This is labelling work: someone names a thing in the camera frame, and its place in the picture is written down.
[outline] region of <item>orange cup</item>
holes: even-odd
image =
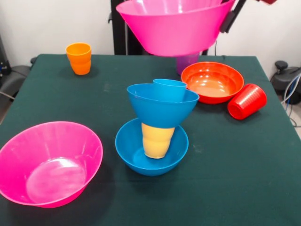
[[[86,43],[73,43],[66,48],[71,67],[77,75],[85,75],[91,69],[92,49]]]

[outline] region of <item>pink bowl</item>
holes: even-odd
[[[63,206],[83,192],[102,159],[102,143],[88,127],[67,121],[36,125],[0,150],[0,194],[22,205]]]
[[[214,7],[182,13],[171,10],[156,15],[137,10],[137,3],[128,0],[120,3],[116,10],[147,52],[162,57],[178,57],[201,52],[212,46],[234,2],[229,0]]]

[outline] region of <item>plastic bowl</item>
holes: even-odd
[[[178,57],[212,46],[234,2],[229,0],[214,7],[183,13],[173,13],[172,10],[155,15],[137,10],[137,3],[129,0],[120,3],[116,10],[147,52],[162,57]]]
[[[186,132],[177,126],[165,157],[151,159],[144,154],[142,137],[141,120],[133,119],[118,131],[115,147],[129,168],[145,176],[158,176],[172,170],[185,156],[189,146]]]
[[[206,104],[225,102],[244,86],[244,78],[237,70],[217,62],[190,65],[182,72],[181,79],[188,89],[199,94],[199,102]]]
[[[156,99],[154,84],[135,84],[127,88],[130,102],[141,121],[156,128],[174,128],[192,112],[198,94],[186,89],[184,100],[167,102]]]
[[[88,127],[67,121],[36,125],[0,150],[0,193],[22,205],[63,206],[82,193],[102,158],[102,143]]]

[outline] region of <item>red-orange bowl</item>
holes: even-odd
[[[244,78],[237,70],[217,62],[192,64],[182,72],[181,80],[199,95],[199,102],[206,104],[225,102],[244,86]]]

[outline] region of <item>table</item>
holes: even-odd
[[[175,59],[93,56],[88,76],[65,55],[40,55],[3,124],[0,145],[30,126],[75,121],[103,143],[103,163],[82,195],[57,209],[0,197],[3,226],[293,226],[301,225],[301,142],[255,57],[201,56],[239,70],[261,86],[268,105],[244,121],[226,104],[198,103],[183,122],[190,147],[171,172],[154,178],[130,170],[114,146],[135,118],[127,86],[180,79]]]

